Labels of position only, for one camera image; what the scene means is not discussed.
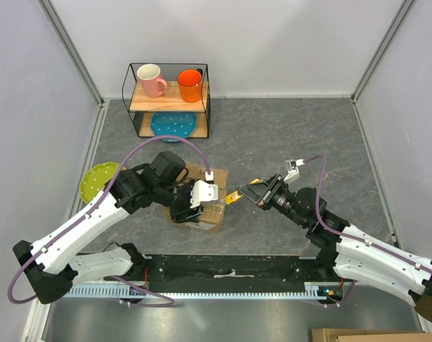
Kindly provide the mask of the brown cardboard express box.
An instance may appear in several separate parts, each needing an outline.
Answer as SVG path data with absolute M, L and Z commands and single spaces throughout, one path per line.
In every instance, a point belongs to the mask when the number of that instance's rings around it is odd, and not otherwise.
M 186 184 L 190 180 L 204 180 L 206 168 L 201 165 L 187 164 L 186 168 L 189 173 L 182 171 L 178 176 L 177 180 L 180 184 Z M 225 211 L 225 196 L 227 194 L 227 178 L 229 172 L 223 169 L 213 169 L 212 171 L 215 176 L 215 184 L 218 186 L 218 199 L 214 202 L 204 202 L 202 206 L 202 213 L 191 218 L 183 223 L 176 223 L 170 216 L 170 209 L 168 207 L 163 208 L 163 213 L 169 222 L 172 222 L 178 227 L 184 227 L 188 229 L 194 229 L 202 232 L 217 233 L 222 225 L 224 211 Z

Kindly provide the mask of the yellow utility knife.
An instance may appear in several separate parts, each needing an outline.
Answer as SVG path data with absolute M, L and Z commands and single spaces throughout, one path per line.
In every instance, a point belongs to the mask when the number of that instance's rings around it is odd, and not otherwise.
M 237 202 L 243 197 L 238 191 L 234 191 L 225 196 L 225 204 L 230 205 L 232 203 Z

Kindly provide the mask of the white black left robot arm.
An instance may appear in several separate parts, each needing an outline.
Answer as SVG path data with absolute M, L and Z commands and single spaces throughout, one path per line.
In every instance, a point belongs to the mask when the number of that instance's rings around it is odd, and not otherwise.
M 211 200 L 214 174 L 203 180 L 178 177 L 190 172 L 185 162 L 170 151 L 160 152 L 150 163 L 117 172 L 79 213 L 48 236 L 30 243 L 18 242 L 14 254 L 35 297 L 50 304 L 66 295 L 73 286 L 97 278 L 136 280 L 150 266 L 132 243 L 110 251 L 84 254 L 84 248 L 98 235 L 153 203 L 170 209 L 173 220 L 184 222 L 202 213 L 202 202 Z

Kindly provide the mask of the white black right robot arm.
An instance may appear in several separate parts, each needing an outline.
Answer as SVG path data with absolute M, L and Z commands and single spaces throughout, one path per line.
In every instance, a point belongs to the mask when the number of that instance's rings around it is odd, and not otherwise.
M 328 281 L 338 276 L 392 294 L 432 323 L 432 259 L 376 239 L 331 213 L 313 187 L 296 192 L 280 175 L 237 186 L 237 191 L 264 211 L 276 209 L 319 247 L 315 274 Z

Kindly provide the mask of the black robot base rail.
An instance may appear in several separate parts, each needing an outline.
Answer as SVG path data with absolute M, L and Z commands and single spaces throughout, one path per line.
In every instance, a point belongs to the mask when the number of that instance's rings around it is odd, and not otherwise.
M 339 283 L 315 257 L 153 254 L 122 279 L 156 293 L 273 294 L 301 292 L 306 282 Z

